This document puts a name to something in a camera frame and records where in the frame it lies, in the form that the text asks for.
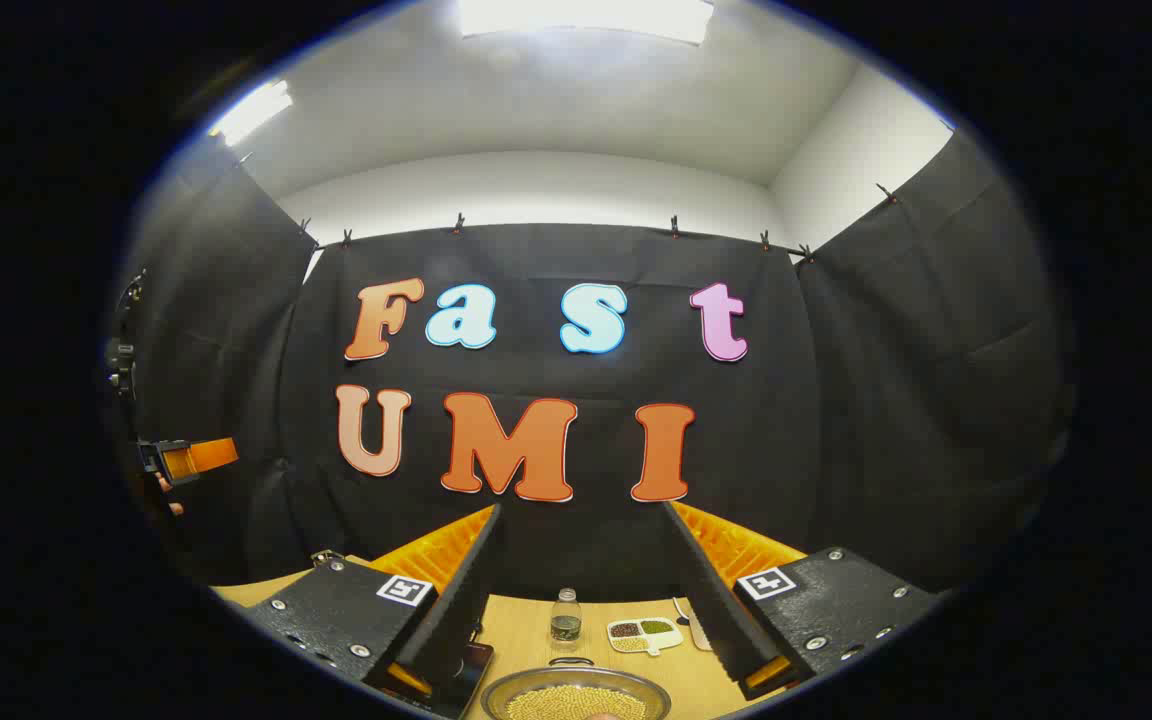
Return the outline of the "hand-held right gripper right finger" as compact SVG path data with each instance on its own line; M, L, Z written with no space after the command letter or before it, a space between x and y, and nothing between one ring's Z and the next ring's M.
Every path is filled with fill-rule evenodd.
M664 525L692 617L749 702L859 664L943 602L852 550L804 553L679 501Z

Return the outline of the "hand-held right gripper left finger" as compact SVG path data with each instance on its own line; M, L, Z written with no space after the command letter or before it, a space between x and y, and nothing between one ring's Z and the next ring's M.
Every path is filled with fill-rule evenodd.
M500 521L493 505L370 562L321 551L311 569L236 609L349 685L435 700L461 674L486 609Z

